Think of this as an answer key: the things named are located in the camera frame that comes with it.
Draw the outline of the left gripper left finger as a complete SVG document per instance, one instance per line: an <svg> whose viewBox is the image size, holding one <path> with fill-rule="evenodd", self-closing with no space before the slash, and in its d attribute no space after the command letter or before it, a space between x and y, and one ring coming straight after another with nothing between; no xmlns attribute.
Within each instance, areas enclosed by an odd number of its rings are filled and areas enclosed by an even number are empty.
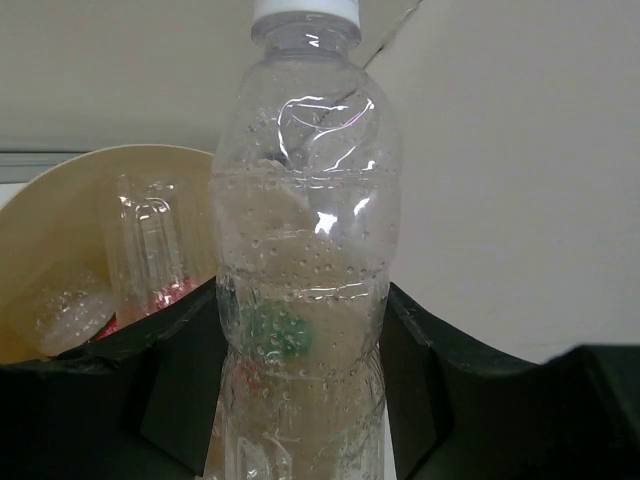
<svg viewBox="0 0 640 480"><path fill-rule="evenodd" d="M3 366L2 477L201 475L226 353L210 281L50 361Z"/></svg>

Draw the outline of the green soda bottle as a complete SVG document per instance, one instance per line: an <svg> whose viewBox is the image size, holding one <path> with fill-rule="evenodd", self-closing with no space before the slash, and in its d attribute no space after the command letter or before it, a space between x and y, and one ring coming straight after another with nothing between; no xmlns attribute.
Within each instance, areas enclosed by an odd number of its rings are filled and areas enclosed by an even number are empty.
<svg viewBox="0 0 640 480"><path fill-rule="evenodd" d="M286 303L269 300L248 311L243 346L252 354L276 361L306 354L312 337L308 320Z"/></svg>

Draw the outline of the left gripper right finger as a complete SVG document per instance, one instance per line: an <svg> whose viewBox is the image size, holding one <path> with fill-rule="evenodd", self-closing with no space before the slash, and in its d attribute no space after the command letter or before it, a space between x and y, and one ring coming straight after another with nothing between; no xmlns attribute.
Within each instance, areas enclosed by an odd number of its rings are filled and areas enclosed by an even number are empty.
<svg viewBox="0 0 640 480"><path fill-rule="evenodd" d="M583 345L537 365L474 339L392 286L382 366L401 479L639 475L635 345Z"/></svg>

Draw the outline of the red label bottle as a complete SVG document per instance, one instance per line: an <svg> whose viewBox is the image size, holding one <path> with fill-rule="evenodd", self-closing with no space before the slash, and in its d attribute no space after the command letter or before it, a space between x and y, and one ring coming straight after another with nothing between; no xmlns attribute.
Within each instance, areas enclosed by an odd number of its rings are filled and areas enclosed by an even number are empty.
<svg viewBox="0 0 640 480"><path fill-rule="evenodd" d="M129 307L121 316L114 313L107 321L104 327L92 338L92 340L100 340L107 337L122 328L155 314L162 309L171 306L181 298L194 291L199 284L190 279L171 284L164 287L160 291L152 294L152 299L143 306Z"/></svg>

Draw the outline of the clear bottle blue cap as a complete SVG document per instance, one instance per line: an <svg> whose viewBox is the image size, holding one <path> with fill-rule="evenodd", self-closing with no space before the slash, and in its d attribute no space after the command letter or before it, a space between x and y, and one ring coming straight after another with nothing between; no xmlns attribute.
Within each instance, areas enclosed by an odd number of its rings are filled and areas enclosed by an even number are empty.
<svg viewBox="0 0 640 480"><path fill-rule="evenodd" d="M171 284L215 275L208 216L187 179L120 175L104 186L98 213L118 316Z"/></svg>

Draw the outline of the clear bottle white cap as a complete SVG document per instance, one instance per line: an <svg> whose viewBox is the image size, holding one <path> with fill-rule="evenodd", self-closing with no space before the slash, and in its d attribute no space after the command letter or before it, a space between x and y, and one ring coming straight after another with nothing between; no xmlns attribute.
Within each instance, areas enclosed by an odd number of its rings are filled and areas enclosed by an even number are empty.
<svg viewBox="0 0 640 480"><path fill-rule="evenodd" d="M211 166L228 479L380 479L379 338L399 234L402 142L380 87L349 59L355 1L258 1L263 58L243 77ZM248 311L279 301L306 354L243 346Z"/></svg>

